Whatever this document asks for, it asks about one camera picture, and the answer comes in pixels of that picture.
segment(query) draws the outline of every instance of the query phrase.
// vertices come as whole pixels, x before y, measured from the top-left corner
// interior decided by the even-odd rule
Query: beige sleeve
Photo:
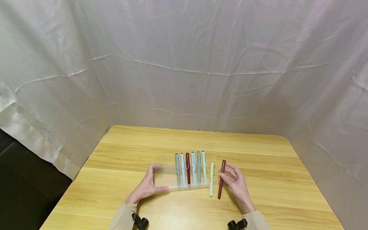
[[[267,224],[266,218],[259,210],[243,215],[248,222],[247,230],[269,230],[270,227]]]
[[[109,230],[132,230],[133,212],[137,212],[136,204],[122,204],[111,220]]]

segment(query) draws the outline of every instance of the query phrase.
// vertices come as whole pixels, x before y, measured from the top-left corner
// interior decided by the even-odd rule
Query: black clamp
[[[134,220],[134,225],[137,226],[139,230],[146,230],[148,227],[148,220],[146,218],[140,218],[135,212],[132,214]]]
[[[229,230],[242,230],[248,226],[248,222],[246,219],[242,219],[238,223],[232,220],[227,224],[227,226],[229,227]]]

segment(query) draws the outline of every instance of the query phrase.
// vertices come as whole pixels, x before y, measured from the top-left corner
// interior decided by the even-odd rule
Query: white backdrop
[[[368,226],[368,1],[0,1],[0,128],[74,178],[112,125],[289,139]]]

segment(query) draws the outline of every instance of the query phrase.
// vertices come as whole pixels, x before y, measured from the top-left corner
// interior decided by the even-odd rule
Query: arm
[[[230,176],[221,173],[221,178],[229,185],[232,193],[234,194],[236,201],[239,204],[243,218],[248,222],[247,230],[269,230],[269,226],[265,217],[259,210],[254,208],[254,205],[250,199],[245,178],[240,170],[229,163],[226,163],[229,168],[225,169],[226,173]]]
[[[167,192],[168,187],[155,187],[153,184],[153,169],[160,164],[150,164],[141,183],[125,199],[125,203],[116,211],[111,220],[109,230],[131,230],[133,228],[132,214],[137,212],[137,204],[143,199],[159,192]]]

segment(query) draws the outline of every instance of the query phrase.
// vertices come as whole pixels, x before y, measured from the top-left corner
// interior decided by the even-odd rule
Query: dark couch
[[[0,130],[0,229],[39,229],[70,183]]]

